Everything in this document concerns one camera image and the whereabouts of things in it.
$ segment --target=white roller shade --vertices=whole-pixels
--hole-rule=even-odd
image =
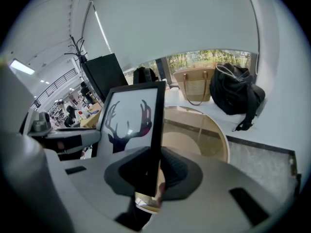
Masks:
[[[123,70],[205,49],[258,53],[250,0],[93,0]]]
[[[87,52],[89,60],[110,54],[95,17],[92,5],[90,6],[86,16],[86,23],[83,29],[83,39],[85,40],[83,46]]]

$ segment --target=railing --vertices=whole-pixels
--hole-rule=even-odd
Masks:
[[[52,83],[44,92],[40,94],[40,96],[31,105],[31,108],[37,110],[38,107],[36,106],[36,104],[41,105],[42,103],[44,103],[49,98],[49,96],[54,93],[54,91],[60,88],[67,81],[71,80],[77,74],[78,73],[76,72],[75,69],[71,69],[69,72],[65,73],[58,80]]]

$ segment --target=black speaker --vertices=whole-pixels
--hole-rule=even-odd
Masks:
[[[111,88],[128,85],[114,53],[86,61],[82,68],[103,102]]]

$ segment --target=tan tote bag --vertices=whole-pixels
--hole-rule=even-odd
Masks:
[[[197,106],[203,101],[209,101],[209,85],[214,72],[215,67],[185,69],[174,73],[174,77],[184,98]]]

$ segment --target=black bag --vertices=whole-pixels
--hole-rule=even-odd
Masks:
[[[151,68],[139,67],[134,71],[133,83],[146,83],[159,80]]]
[[[265,98],[264,90],[253,82],[247,68],[230,63],[218,64],[210,81],[210,93],[218,107],[228,115],[246,113],[235,131],[248,130],[253,125],[256,110]]]

